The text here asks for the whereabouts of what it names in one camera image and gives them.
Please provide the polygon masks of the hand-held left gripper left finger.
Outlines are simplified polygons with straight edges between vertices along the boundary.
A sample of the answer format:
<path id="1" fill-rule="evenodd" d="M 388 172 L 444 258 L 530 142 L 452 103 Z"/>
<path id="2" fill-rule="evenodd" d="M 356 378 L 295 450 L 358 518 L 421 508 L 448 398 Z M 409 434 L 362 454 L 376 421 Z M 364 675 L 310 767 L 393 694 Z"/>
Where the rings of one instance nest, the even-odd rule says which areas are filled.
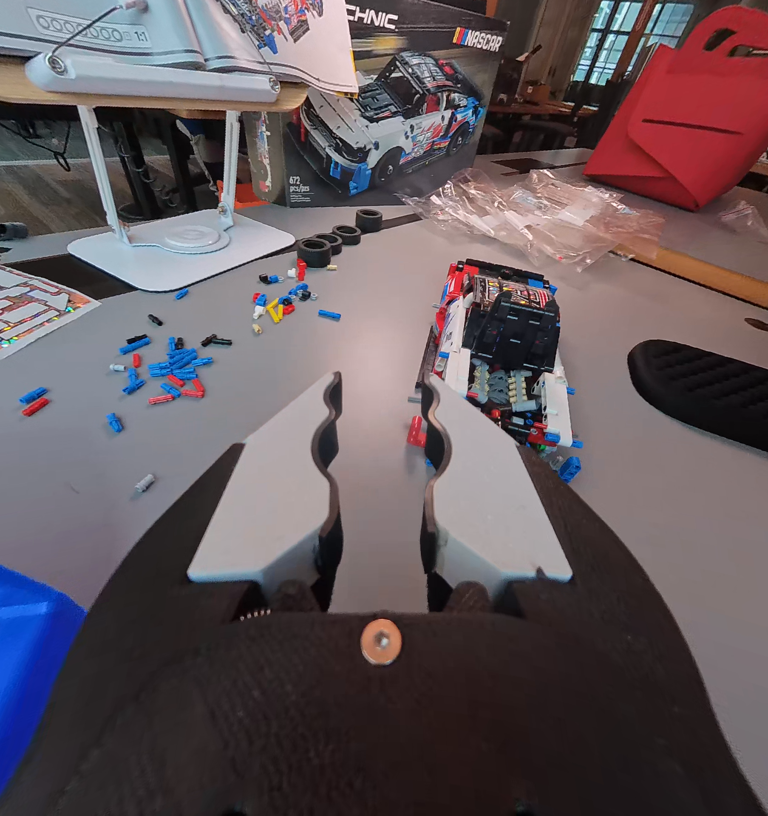
<path id="1" fill-rule="evenodd" d="M 196 584 L 254 582 L 269 599 L 284 582 L 330 606 L 344 536 L 337 482 L 338 371 L 317 380 L 248 436 L 186 575 Z"/>

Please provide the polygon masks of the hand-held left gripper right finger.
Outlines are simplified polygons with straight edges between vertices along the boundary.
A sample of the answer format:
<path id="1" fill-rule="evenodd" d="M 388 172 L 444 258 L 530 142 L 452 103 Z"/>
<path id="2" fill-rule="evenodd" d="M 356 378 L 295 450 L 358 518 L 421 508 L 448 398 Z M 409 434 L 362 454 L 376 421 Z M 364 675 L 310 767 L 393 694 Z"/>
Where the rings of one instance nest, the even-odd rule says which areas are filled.
<path id="1" fill-rule="evenodd" d="M 573 570 L 513 440 L 434 374 L 421 413 L 425 488 L 419 548 L 429 606 L 470 582 L 496 601 L 521 580 L 565 584 Z"/>

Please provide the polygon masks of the brick-built toy race car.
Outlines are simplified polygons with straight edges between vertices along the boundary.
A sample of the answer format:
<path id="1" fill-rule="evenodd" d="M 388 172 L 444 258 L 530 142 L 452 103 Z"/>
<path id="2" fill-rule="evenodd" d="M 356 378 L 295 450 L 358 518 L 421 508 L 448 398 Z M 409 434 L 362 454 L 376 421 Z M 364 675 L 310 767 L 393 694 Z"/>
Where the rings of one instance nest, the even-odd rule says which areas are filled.
<path id="1" fill-rule="evenodd" d="M 583 446 L 547 443 L 536 393 L 545 372 L 556 371 L 567 380 L 558 351 L 561 313 L 556 292 L 537 272 L 484 260 L 452 262 L 434 305 L 409 401 L 420 403 L 425 376 L 438 376 L 569 484 L 581 471 L 578 451 Z"/>

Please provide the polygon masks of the blue storage bin white label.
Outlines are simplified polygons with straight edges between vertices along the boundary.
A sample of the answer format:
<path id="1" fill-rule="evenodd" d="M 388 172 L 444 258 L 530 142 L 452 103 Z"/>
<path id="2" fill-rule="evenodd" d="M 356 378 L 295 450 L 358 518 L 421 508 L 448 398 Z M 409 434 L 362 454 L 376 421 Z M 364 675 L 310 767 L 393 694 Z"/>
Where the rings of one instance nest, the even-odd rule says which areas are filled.
<path id="1" fill-rule="evenodd" d="M 42 718 L 86 610 L 0 565 L 0 793 Z"/>

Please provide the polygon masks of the grey desk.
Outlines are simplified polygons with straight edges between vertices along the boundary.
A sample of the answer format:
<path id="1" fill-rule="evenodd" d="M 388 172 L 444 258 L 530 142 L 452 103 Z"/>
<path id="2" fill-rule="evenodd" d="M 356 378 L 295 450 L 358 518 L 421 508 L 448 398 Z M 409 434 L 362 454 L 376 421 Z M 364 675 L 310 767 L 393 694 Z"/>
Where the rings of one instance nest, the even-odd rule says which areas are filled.
<path id="1" fill-rule="evenodd" d="M 313 272 L 318 303 L 262 321 L 247 299 L 290 253 L 194 286 L 183 300 L 142 291 L 100 306 L 0 361 L 0 564 L 90 607 L 136 541 L 220 456 L 321 376 L 340 371 L 344 412 L 331 466 L 345 551 L 331 610 L 426 608 L 418 536 L 429 470 L 406 443 L 409 396 L 451 262 L 527 268 L 489 240 L 425 223 L 388 229 Z M 768 369 L 768 312 L 632 261 L 582 272 L 547 263 L 562 313 L 560 353 L 583 441 L 575 491 L 610 525 L 667 602 L 736 758 L 768 810 L 768 455 L 688 428 L 636 393 L 626 364 L 644 340 L 672 340 Z M 338 312 L 340 321 L 319 317 Z M 164 324 L 155 326 L 148 314 Z M 147 405 L 121 393 L 126 340 L 143 362 L 171 339 L 212 364 L 200 400 Z M 229 348 L 200 342 L 210 334 Z M 31 417 L 18 400 L 45 387 Z M 116 413 L 115 434 L 106 415 Z M 144 494 L 135 484 L 147 474 Z"/>

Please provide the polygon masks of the pile of blue red pins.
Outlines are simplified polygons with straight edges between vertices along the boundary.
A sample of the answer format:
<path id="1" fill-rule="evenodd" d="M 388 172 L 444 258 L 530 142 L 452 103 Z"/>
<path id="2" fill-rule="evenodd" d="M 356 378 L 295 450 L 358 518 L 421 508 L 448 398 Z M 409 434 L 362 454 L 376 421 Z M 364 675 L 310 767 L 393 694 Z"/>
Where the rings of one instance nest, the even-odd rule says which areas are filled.
<path id="1" fill-rule="evenodd" d="M 200 379 L 200 371 L 212 364 L 211 357 L 201 357 L 195 348 L 180 348 L 171 339 L 164 359 L 157 362 L 143 362 L 142 352 L 149 345 L 125 345 L 119 353 L 128 357 L 126 379 L 121 393 L 126 397 L 144 393 L 144 389 L 154 386 L 153 392 L 145 395 L 147 405 L 162 405 L 180 400 L 202 400 L 207 390 Z"/>

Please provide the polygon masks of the cluster of mixed small bricks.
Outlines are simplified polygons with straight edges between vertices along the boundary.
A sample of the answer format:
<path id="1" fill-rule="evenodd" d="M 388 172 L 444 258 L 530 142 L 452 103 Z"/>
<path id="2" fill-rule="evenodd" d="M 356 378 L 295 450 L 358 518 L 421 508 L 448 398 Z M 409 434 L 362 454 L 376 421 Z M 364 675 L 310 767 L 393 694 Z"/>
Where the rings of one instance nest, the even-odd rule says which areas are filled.
<path id="1" fill-rule="evenodd" d="M 264 315 L 268 315 L 274 323 L 278 323 L 295 311 L 297 303 L 317 301 L 318 295 L 309 288 L 306 280 L 308 270 L 309 267 L 301 260 L 297 260 L 284 275 L 261 274 L 259 276 L 261 286 L 269 288 L 285 284 L 288 288 L 287 291 L 278 291 L 276 294 L 265 290 L 254 292 L 252 295 L 254 308 L 257 305 L 265 307 L 266 314 Z"/>

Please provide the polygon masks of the black mesh chair pad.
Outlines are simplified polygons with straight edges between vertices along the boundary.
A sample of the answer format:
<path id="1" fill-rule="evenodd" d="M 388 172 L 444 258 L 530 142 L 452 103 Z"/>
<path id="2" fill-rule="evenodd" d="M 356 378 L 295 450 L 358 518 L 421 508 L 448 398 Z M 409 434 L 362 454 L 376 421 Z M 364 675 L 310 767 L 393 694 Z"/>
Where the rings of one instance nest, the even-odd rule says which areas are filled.
<path id="1" fill-rule="evenodd" d="M 657 411 L 768 454 L 768 369 L 667 340 L 637 344 L 627 366 Z"/>

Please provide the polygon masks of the pile of clear plastic bags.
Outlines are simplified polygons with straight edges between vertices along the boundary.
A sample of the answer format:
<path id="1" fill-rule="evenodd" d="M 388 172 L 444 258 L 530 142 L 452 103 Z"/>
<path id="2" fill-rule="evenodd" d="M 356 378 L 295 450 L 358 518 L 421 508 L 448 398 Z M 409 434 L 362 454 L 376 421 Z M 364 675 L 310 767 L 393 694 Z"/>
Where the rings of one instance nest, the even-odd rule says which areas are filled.
<path id="1" fill-rule="evenodd" d="M 650 263 L 658 250 L 673 250 L 768 281 L 768 203 L 745 193 L 693 212 L 588 180 L 576 168 L 514 178 L 469 169 L 424 195 L 398 197 L 440 230 L 500 242 L 536 266 L 583 271 L 611 253 Z"/>

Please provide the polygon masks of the shiny printed booklet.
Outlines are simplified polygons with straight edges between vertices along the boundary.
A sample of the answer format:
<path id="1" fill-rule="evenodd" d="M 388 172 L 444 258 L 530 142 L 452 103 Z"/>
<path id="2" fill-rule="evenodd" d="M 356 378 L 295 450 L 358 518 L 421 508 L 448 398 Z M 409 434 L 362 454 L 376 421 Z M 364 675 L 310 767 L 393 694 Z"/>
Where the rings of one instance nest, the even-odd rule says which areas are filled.
<path id="1" fill-rule="evenodd" d="M 0 264 L 0 361 L 99 305 L 68 286 Z"/>

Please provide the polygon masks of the red felt bag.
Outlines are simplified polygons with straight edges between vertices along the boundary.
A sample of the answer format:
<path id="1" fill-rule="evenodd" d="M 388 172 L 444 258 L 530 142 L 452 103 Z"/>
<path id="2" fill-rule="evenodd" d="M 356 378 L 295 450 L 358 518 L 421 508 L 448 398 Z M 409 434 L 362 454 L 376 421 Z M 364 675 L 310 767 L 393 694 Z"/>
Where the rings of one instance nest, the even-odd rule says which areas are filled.
<path id="1" fill-rule="evenodd" d="M 768 146 L 768 13 L 731 5 L 684 44 L 659 46 L 584 166 L 584 177 L 696 211 Z"/>

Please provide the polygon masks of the toy car set box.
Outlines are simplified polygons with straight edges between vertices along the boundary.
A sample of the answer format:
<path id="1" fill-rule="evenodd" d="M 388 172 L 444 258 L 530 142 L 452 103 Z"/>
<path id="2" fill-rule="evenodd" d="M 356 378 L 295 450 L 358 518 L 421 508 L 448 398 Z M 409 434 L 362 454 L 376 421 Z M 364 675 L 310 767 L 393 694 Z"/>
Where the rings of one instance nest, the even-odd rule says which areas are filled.
<path id="1" fill-rule="evenodd" d="M 355 96 L 308 89 L 245 113 L 252 180 L 238 202 L 400 205 L 473 164 L 508 25 L 481 2 L 346 2 Z"/>

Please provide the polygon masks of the large paned window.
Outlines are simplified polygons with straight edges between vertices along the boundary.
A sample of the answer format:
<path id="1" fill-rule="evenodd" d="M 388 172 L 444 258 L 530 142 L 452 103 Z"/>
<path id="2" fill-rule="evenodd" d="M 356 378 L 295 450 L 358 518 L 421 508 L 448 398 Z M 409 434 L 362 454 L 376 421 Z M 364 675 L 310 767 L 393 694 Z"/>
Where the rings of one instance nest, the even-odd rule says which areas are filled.
<path id="1" fill-rule="evenodd" d="M 603 86 L 612 78 L 644 5 L 644 2 L 622 1 L 599 3 L 575 64 L 573 82 Z M 694 11 L 692 2 L 655 2 L 631 62 L 634 63 L 647 46 L 677 46 Z"/>

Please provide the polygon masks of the open instruction booklet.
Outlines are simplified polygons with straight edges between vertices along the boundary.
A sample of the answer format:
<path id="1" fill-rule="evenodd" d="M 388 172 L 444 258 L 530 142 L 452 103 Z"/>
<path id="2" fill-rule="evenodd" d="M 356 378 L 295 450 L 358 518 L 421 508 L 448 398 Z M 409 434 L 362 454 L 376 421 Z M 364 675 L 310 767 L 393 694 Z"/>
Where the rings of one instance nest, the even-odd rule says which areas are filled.
<path id="1" fill-rule="evenodd" d="M 343 2 L 0 1 L 0 56 L 32 59 L 34 83 L 53 91 L 180 70 L 358 93 Z"/>

